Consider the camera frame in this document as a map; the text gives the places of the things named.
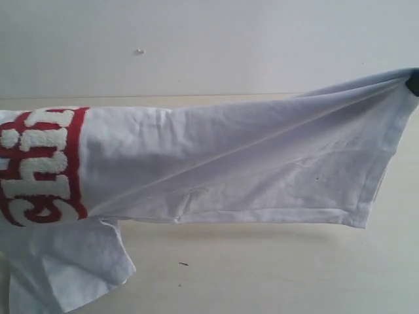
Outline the white t-shirt red lettering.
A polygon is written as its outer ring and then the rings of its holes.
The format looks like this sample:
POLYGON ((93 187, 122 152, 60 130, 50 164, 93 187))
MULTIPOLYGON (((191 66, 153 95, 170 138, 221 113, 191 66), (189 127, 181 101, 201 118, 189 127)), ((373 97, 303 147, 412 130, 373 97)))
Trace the white t-shirt red lettering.
POLYGON ((9 313, 68 313, 125 284, 122 220, 364 228, 418 105, 412 70, 262 102, 2 109, 9 313))

